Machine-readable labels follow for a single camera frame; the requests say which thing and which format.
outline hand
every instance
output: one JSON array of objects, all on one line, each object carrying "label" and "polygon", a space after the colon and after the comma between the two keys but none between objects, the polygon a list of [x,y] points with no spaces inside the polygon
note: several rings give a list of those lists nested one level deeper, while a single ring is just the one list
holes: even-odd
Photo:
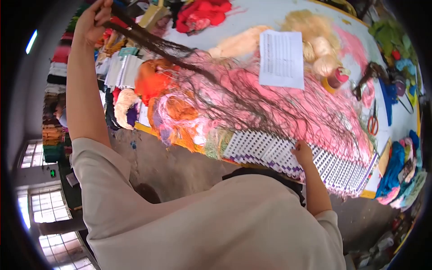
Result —
[{"label": "hand", "polygon": [[96,42],[105,32],[105,27],[102,25],[111,18],[112,1],[97,0],[82,13],[76,23],[73,43],[78,42],[80,45],[94,48]]},{"label": "hand", "polygon": [[291,153],[297,158],[297,162],[304,168],[309,164],[313,164],[312,149],[303,140],[295,144],[295,149],[291,149]]}]

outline table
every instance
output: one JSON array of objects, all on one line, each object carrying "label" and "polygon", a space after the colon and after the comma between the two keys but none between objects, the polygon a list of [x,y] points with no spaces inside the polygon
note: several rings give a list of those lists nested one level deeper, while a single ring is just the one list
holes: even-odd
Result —
[{"label": "table", "polygon": [[[219,26],[208,28],[198,35],[188,37],[186,34],[172,29],[169,24],[167,35],[164,38],[191,48],[208,50],[215,47],[221,40],[237,35],[252,26],[267,25],[273,27],[275,30],[279,30],[278,21],[282,22],[287,13],[294,10],[309,9],[313,13],[333,18],[334,24],[342,30],[356,35],[368,54],[367,60],[377,62],[386,67],[374,38],[368,33],[368,25],[342,10],[313,0],[233,0],[232,4],[233,8],[236,6],[238,8],[228,12],[226,20]],[[351,70],[350,79],[358,82],[362,77],[360,66],[355,63],[351,55],[346,55],[341,61],[344,67]],[[377,117],[379,121],[379,131],[376,136],[377,150],[378,153],[382,153],[389,138],[392,141],[399,140],[408,136],[411,129],[417,131],[419,134],[419,106],[417,104],[414,107],[414,113],[409,114],[402,104],[393,105],[393,124],[389,127],[380,84],[378,81],[374,81],[373,83],[375,86]],[[404,104],[409,104],[406,97],[402,97],[401,99]],[[366,121],[371,114],[371,109],[363,109],[363,117]],[[135,128],[151,133],[150,128],[139,123],[135,125]],[[196,149],[197,152],[203,153],[201,146],[196,146]],[[379,171],[376,168],[361,197],[374,198],[379,181]]]}]

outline black hair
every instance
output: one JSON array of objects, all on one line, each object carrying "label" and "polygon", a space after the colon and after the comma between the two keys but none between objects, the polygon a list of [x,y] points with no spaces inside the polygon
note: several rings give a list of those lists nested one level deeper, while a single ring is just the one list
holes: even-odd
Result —
[{"label": "black hair", "polygon": [[48,107],[48,113],[50,113],[51,115],[53,115],[55,113],[55,111],[57,110],[57,101],[54,101],[53,103],[50,104],[50,106]]}]

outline paper sheet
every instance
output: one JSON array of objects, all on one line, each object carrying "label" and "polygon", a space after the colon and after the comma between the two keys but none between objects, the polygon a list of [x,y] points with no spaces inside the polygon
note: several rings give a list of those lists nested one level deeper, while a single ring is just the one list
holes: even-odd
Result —
[{"label": "paper sheet", "polygon": [[301,32],[262,32],[260,54],[261,85],[305,89]]}]

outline window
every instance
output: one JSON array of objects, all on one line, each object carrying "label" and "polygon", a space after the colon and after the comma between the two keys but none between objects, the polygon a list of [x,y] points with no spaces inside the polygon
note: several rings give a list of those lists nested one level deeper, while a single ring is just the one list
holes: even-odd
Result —
[{"label": "window", "polygon": [[51,165],[56,163],[46,163],[44,156],[44,147],[42,141],[32,141],[27,145],[27,149],[22,159],[21,168],[37,167],[42,165]]},{"label": "window", "polygon": [[[18,203],[28,228],[32,222],[71,219],[61,185],[18,191]],[[99,269],[78,232],[39,236],[40,250],[54,269]]]},{"label": "window", "polygon": [[61,190],[32,194],[33,218],[37,223],[71,219]]}]

